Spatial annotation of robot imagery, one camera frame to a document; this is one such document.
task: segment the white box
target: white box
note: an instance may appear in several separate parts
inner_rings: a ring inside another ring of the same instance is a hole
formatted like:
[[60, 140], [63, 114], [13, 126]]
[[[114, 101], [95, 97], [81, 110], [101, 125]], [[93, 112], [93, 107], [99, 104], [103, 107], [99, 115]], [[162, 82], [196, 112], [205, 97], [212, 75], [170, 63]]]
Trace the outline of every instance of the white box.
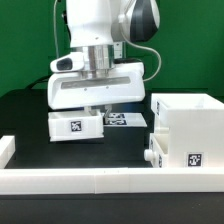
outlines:
[[49, 113], [51, 141], [103, 137], [103, 118], [99, 110]]
[[151, 109], [145, 157], [154, 167], [224, 167], [223, 103], [206, 94], [152, 94]]

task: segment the white robot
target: white robot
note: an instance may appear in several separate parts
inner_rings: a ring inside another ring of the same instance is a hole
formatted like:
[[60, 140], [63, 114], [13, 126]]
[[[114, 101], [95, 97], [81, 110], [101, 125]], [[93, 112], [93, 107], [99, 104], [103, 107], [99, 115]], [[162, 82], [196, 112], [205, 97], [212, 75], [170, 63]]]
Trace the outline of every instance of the white robot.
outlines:
[[[66, 0], [71, 53], [51, 63], [51, 141], [103, 137], [111, 105], [145, 96], [141, 62], [114, 64], [114, 42], [147, 41], [159, 27], [155, 0]], [[93, 106], [105, 105], [106, 113]]]

